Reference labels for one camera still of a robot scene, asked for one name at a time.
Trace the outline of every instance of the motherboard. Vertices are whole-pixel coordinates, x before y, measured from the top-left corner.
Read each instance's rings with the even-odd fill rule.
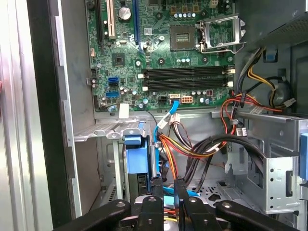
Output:
[[[87,0],[93,101],[97,112],[201,108],[222,104],[233,87],[233,52],[202,52],[233,41],[232,0]]]

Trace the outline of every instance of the pci express slot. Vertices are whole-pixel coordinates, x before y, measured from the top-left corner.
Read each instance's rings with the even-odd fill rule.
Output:
[[[220,76],[234,70],[234,66],[187,67],[168,69],[148,69],[144,74],[150,79]]]
[[[149,91],[166,91],[166,90],[200,90],[211,88],[222,88],[226,86],[227,78],[216,79],[177,79],[177,80],[155,80],[145,81]]]
[[[133,20],[134,20],[134,37],[135,43],[138,45],[139,38],[139,0],[133,0]]]
[[[108,17],[108,33],[110,39],[116,38],[116,19],[115,19],[115,5],[113,0],[106,0],[107,17]]]
[[[102,5],[101,0],[95,0],[96,33],[98,45],[103,46]]]

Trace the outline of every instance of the blue sata port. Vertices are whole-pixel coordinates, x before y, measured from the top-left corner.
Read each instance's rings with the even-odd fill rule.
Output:
[[[108,83],[118,83],[120,80],[119,77],[109,77],[108,78]]]
[[[120,96],[118,91],[106,92],[106,98],[118,98]]]

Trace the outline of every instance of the blue drive bracket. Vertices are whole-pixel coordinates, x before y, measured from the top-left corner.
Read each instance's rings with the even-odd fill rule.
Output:
[[[126,149],[127,166],[129,174],[148,173],[148,150],[147,141],[144,140],[138,148]]]
[[[138,128],[143,128],[144,122],[138,124]],[[147,139],[141,135],[125,136],[124,144],[127,146],[126,157],[129,174],[148,173],[148,143]]]
[[[308,180],[308,133],[300,135],[299,176]]]

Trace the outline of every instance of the green circuit board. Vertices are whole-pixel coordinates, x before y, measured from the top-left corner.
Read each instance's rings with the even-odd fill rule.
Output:
[[[202,54],[196,49],[180,49],[172,44],[172,37],[178,30],[176,41],[188,41],[191,34],[186,30],[193,30],[193,43],[197,44],[198,31],[194,29],[197,22],[209,18],[216,18],[232,14],[232,5],[219,11],[210,8],[210,0],[201,1],[173,1],[165,0],[138,0],[139,5],[139,44],[136,45],[134,30],[134,10],[132,0],[125,2],[114,0],[115,33],[110,39],[104,36],[108,27],[103,25],[103,42],[98,41],[97,15],[93,9],[87,9],[90,67],[94,79],[92,85],[93,99],[96,111],[113,111],[116,107],[110,105],[128,103],[130,110],[150,110],[170,108],[172,101],[170,94],[192,96],[191,103],[181,103],[181,108],[201,108],[222,104],[229,96],[230,88],[221,86],[217,88],[185,89],[179,90],[144,90],[144,79],[138,78],[145,69],[184,68],[201,66],[225,66],[233,64],[231,52]],[[101,21],[107,21],[107,5],[105,1],[95,1],[101,4]],[[129,20],[119,18],[121,7],[128,7],[131,12]],[[227,22],[211,27],[211,42],[218,44],[233,39],[232,23]],[[110,86],[108,78],[116,77],[118,84]],[[221,78],[221,76],[206,76],[206,78]],[[118,96],[108,97],[106,93],[115,92]]]

